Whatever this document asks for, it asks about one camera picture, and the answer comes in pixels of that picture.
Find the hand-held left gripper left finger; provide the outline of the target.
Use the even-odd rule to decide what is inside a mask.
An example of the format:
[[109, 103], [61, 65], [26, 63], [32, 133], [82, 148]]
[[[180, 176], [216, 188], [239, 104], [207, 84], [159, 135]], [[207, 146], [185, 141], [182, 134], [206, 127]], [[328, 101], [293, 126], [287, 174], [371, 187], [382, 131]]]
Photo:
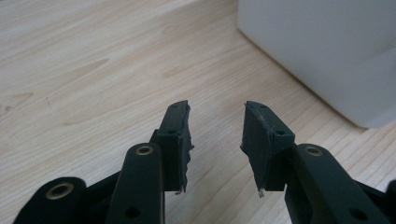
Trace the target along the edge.
[[163, 179], [165, 191], [185, 192], [188, 163], [193, 149], [189, 128], [191, 107], [187, 100], [169, 105], [162, 123], [150, 138], [163, 154]]

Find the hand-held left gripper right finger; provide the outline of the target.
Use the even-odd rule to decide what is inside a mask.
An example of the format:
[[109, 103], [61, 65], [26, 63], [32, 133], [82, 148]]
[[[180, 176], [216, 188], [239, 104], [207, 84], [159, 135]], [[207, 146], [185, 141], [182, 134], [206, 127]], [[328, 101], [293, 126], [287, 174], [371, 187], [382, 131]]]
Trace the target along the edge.
[[283, 191], [285, 167], [295, 134], [267, 106], [245, 103], [241, 149], [247, 155], [260, 198], [265, 191]]

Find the white plastic storage box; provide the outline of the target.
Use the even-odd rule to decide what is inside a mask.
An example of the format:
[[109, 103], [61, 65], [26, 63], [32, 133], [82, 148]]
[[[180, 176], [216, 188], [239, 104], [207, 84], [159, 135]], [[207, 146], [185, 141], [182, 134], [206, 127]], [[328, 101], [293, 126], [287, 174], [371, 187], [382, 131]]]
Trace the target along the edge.
[[396, 121], [396, 0], [238, 0], [237, 25], [353, 123]]

